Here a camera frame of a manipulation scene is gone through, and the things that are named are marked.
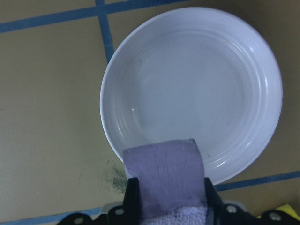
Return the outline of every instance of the white towel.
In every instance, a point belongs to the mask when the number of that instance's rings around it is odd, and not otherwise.
[[[206,206],[183,206],[166,215],[144,219],[140,225],[205,225],[206,211]]]

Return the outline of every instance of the dirt spot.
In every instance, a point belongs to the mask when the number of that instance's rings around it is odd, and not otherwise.
[[[119,169],[116,166],[113,166],[112,170],[113,170],[113,180],[112,180],[113,188],[119,193],[125,193],[127,178],[124,170]]]
[[[123,194],[126,191],[127,178],[125,175],[124,168],[120,165],[116,165],[115,162],[107,161],[108,170],[105,174],[105,180],[112,186],[112,189],[119,193]]]

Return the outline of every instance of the purple cloth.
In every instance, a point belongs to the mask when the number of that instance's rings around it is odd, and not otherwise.
[[[193,139],[126,149],[123,160],[127,174],[140,182],[142,218],[206,205],[203,162]]]

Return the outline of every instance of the tile floor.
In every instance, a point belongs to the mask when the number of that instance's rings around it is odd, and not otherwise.
[[[3,0],[0,30],[5,22],[93,6],[93,0]],[[218,8],[251,24],[270,45],[282,73],[283,108],[271,142],[227,182],[300,171],[299,1],[189,0],[112,13],[108,22],[114,49],[144,21],[189,6]],[[98,18],[2,32],[0,65],[0,222],[122,200],[122,163],[99,116],[107,62]],[[253,214],[284,203],[300,212],[300,178],[220,195],[244,203]]]

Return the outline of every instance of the blue grout line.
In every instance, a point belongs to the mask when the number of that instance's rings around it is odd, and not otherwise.
[[[130,0],[130,1],[111,3],[108,5],[102,4],[102,5],[97,5],[95,7],[81,8],[81,9],[75,9],[66,12],[35,16],[35,17],[11,21],[11,22],[3,22],[0,23],[0,33],[44,26],[53,23],[61,23],[61,22],[66,22],[71,20],[84,19],[84,18],[89,18],[94,16],[102,17],[105,15],[107,17],[107,14],[110,13],[117,13],[121,11],[128,11],[128,10],[133,10],[138,8],[159,6],[159,5],[170,4],[170,3],[181,2],[181,1],[187,1],[187,0]]]
[[[12,22],[3,22],[0,23],[0,33],[98,16],[99,14],[101,14],[101,7],[103,6],[81,8],[61,13],[16,20]]]
[[[129,0],[105,5],[107,14],[124,12],[133,9],[166,5],[187,0]]]
[[[104,6],[105,1],[104,0],[95,0],[96,5]],[[107,63],[111,59],[111,57],[114,54],[114,48],[113,48],[113,42],[112,42],[112,34],[109,27],[109,22],[107,18],[107,13],[105,10],[101,13],[101,15],[98,17],[99,23],[100,23],[100,29],[101,29],[101,35],[102,40],[104,44],[104,50],[106,55]]]
[[[243,180],[243,181],[238,181],[238,182],[233,182],[228,184],[219,184],[216,185],[215,188],[217,191],[226,191],[226,190],[245,188],[249,186],[266,184],[266,183],[271,183],[271,182],[276,182],[281,180],[288,180],[292,178],[300,178],[300,171],[288,172],[284,174],[255,178],[250,180]]]
[[[101,212],[101,208],[94,208],[90,210],[84,210],[80,211],[80,213],[87,214],[89,216],[94,216],[98,215]],[[51,216],[44,216],[44,217],[36,217],[36,218],[31,218],[31,219],[20,219],[20,220],[15,220],[11,222],[4,222],[0,223],[0,225],[37,225],[37,224],[46,224],[46,223],[53,223],[53,222],[59,222],[66,216],[73,214],[76,212],[67,212],[67,213],[62,213],[58,215],[51,215]]]

